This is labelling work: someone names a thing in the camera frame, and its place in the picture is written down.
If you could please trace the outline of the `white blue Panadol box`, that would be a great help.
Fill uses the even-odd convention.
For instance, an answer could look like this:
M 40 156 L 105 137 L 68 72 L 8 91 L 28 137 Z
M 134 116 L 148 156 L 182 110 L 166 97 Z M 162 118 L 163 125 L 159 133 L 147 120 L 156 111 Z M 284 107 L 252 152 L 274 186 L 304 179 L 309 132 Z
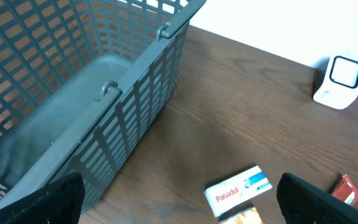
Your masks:
M 204 195 L 215 217 L 220 217 L 230 209 L 246 202 L 273 186 L 259 166 L 242 171 L 218 182 L 204 191 Z

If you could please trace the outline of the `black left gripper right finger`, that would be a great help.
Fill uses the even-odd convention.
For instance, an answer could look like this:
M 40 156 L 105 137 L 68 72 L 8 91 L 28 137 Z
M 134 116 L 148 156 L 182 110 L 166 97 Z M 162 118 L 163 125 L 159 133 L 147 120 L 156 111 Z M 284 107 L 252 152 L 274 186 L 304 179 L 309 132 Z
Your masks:
M 358 209 L 289 172 L 277 185 L 277 200 L 287 223 L 358 223 Z

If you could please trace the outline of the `orange small box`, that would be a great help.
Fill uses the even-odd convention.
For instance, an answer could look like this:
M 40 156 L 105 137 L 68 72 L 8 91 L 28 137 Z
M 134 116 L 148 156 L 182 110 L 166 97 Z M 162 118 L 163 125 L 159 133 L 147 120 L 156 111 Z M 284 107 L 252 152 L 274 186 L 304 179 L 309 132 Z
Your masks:
M 219 224 L 263 224 L 255 207 L 247 208 L 219 221 Z

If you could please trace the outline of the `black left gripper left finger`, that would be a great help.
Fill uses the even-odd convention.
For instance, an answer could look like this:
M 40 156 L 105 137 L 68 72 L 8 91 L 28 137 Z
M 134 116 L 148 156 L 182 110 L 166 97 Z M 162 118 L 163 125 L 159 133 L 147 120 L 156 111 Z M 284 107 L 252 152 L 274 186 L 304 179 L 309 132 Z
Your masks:
M 85 197 L 79 172 L 72 172 L 0 209 L 0 224 L 77 224 Z

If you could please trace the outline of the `orange Top chocolate bar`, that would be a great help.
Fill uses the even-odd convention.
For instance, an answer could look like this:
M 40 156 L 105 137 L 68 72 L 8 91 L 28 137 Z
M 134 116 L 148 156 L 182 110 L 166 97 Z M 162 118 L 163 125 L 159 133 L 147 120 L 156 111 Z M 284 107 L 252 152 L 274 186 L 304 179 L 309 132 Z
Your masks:
M 358 189 L 347 174 L 341 176 L 331 195 L 350 206 L 358 202 Z

